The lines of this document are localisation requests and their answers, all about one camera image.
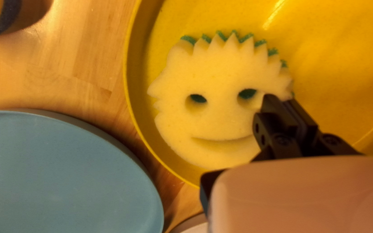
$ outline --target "blue lid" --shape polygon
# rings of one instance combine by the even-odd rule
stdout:
[[[0,233],[161,233],[163,207],[121,143],[77,119],[0,111]]]

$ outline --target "yellow sponge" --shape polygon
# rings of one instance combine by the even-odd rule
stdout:
[[[291,77],[276,49],[252,35],[184,36],[148,94],[156,127],[187,162],[215,170],[249,162],[259,152],[251,125],[264,94],[292,98]]]

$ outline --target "yellow plate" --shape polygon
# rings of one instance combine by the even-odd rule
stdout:
[[[181,36],[218,29],[253,32],[278,48],[296,99],[322,131],[373,154],[373,1],[139,0],[125,47],[126,97],[142,140],[169,171],[194,186],[204,172],[162,140],[146,90]]]

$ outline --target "screw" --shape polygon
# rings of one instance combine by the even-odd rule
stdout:
[[[325,134],[322,136],[322,138],[327,144],[332,146],[337,146],[341,143],[341,140],[338,137],[331,134]]]
[[[282,146],[287,146],[292,143],[291,139],[284,135],[277,135],[274,137],[274,140]]]

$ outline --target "wooden table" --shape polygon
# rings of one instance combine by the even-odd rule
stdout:
[[[0,36],[0,109],[34,108],[87,121],[128,146],[162,198],[164,231],[202,211],[199,192],[149,153],[128,112],[123,44],[135,0],[42,0],[34,25]]]

